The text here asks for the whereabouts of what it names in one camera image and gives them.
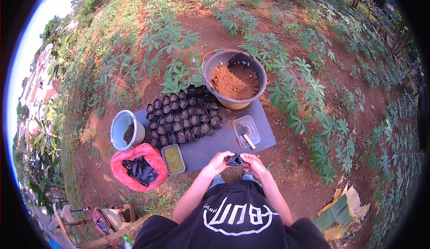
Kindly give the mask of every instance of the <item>person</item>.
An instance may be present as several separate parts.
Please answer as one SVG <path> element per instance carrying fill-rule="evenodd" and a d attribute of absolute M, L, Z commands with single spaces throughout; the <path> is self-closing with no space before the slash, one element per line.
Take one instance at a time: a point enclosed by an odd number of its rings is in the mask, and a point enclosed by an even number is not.
<path fill-rule="evenodd" d="M 224 183 L 219 175 L 233 155 L 217 153 L 179 200 L 171 219 L 147 219 L 133 249 L 330 248 L 309 219 L 293 222 L 275 180 L 256 155 L 240 154 L 243 179 Z"/>

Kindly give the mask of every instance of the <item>person's right hand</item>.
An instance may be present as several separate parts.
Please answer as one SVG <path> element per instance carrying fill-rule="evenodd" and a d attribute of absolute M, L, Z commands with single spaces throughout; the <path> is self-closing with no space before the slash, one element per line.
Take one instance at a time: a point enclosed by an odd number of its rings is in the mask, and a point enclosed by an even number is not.
<path fill-rule="evenodd" d="M 256 178 L 261 180 L 261 177 L 265 173 L 270 173 L 258 156 L 254 154 L 242 153 L 240 154 L 240 158 L 244 161 L 243 170 L 245 172 L 250 172 Z"/>

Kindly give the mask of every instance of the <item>black plastic bag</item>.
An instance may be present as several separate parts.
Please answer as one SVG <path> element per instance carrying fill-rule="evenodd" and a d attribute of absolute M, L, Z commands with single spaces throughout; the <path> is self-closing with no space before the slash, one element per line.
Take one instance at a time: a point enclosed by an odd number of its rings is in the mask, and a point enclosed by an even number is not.
<path fill-rule="evenodd" d="M 127 169 L 127 174 L 130 177 L 136 178 L 140 184 L 146 187 L 155 181 L 158 176 L 158 172 L 143 157 L 138 157 L 134 160 L 123 160 L 122 164 Z"/>
<path fill-rule="evenodd" d="M 234 153 L 234 156 L 228 157 L 227 164 L 230 166 L 240 166 L 243 165 L 243 160 L 239 154 Z"/>

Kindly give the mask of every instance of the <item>bamboo pole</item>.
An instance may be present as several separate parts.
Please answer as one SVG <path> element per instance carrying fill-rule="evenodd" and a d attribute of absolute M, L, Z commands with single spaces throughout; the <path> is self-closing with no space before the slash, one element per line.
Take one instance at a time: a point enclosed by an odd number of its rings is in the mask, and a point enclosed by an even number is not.
<path fill-rule="evenodd" d="M 121 238 L 122 236 L 128 234 L 128 232 L 132 231 L 133 229 L 137 228 L 138 226 L 142 225 L 152 214 L 147 214 L 144 217 L 139 218 L 138 220 L 134 221 L 132 224 L 123 227 L 117 232 L 114 232 L 110 235 L 107 235 L 106 237 L 100 238 L 98 240 L 89 242 L 89 243 L 83 243 L 79 244 L 76 247 L 81 249 L 90 249 L 98 246 L 102 246 L 107 243 L 111 243 L 112 241 Z"/>

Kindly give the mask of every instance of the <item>green seeds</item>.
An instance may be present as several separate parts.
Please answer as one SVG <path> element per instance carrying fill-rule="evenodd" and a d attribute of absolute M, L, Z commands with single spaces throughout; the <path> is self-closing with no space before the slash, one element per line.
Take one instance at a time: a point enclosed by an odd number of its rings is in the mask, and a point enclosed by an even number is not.
<path fill-rule="evenodd" d="M 169 172 L 171 174 L 184 171 L 181 155 L 179 154 L 179 150 L 176 146 L 166 149 L 164 151 L 164 156 L 166 157 L 167 168 L 169 168 Z"/>

